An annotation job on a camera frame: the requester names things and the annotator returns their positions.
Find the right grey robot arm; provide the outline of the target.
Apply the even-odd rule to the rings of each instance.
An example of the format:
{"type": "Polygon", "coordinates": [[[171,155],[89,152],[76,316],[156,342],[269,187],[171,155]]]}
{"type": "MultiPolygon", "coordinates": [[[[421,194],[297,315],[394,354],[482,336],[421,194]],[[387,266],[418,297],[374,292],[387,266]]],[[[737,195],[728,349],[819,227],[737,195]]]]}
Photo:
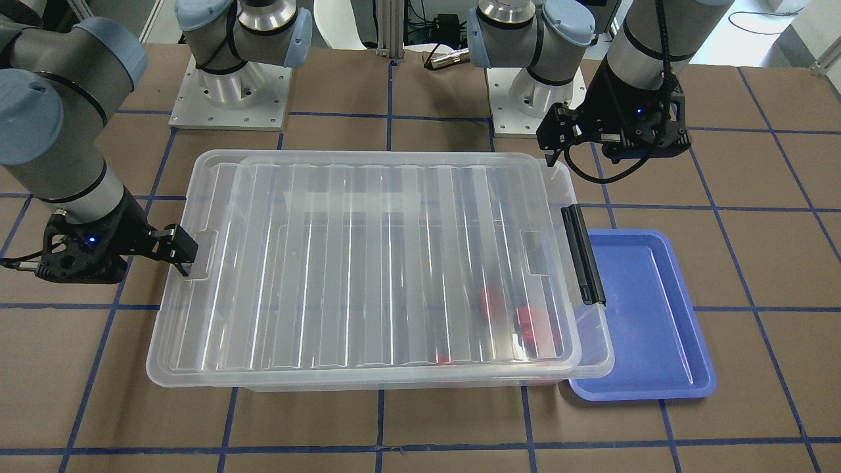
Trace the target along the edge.
{"type": "MultiPolygon", "coordinates": [[[[216,107],[264,96],[259,65],[297,68],[309,56],[313,15],[294,1],[177,1],[174,13],[216,107]]],[[[147,66],[141,42],[111,19],[48,31],[27,4],[2,2],[2,166],[52,212],[40,249],[3,267],[115,284],[139,256],[189,275],[196,240],[178,224],[153,227],[95,144],[147,66]]]]}

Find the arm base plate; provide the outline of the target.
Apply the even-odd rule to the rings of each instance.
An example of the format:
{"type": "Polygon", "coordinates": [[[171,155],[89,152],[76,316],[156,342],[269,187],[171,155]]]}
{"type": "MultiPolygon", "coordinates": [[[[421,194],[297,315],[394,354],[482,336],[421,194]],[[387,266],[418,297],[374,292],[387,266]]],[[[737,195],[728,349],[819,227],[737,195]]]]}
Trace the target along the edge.
{"type": "Polygon", "coordinates": [[[585,98],[585,78],[577,69],[573,81],[562,86],[538,83],[526,69],[486,69],[493,132],[502,138],[535,137],[537,127],[554,104],[573,110],[585,98]]]}
{"type": "Polygon", "coordinates": [[[249,62],[227,75],[199,70],[190,58],[169,125],[205,131],[282,131],[294,69],[249,62]]]}

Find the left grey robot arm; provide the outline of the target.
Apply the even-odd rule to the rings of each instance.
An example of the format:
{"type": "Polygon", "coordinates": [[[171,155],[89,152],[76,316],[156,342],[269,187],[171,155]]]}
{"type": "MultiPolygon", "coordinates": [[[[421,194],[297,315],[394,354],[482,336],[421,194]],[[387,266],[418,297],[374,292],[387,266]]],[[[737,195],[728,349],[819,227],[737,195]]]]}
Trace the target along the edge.
{"type": "MultiPolygon", "coordinates": [[[[576,174],[571,148],[598,143],[627,177],[651,159],[691,147],[678,74],[707,40],[729,1],[634,1],[577,107],[552,99],[537,110],[535,131],[550,167],[559,158],[576,174]]],[[[570,85],[597,35],[591,10],[577,1],[478,1],[466,13],[466,42],[477,67],[516,67],[534,84],[570,85]]]]}

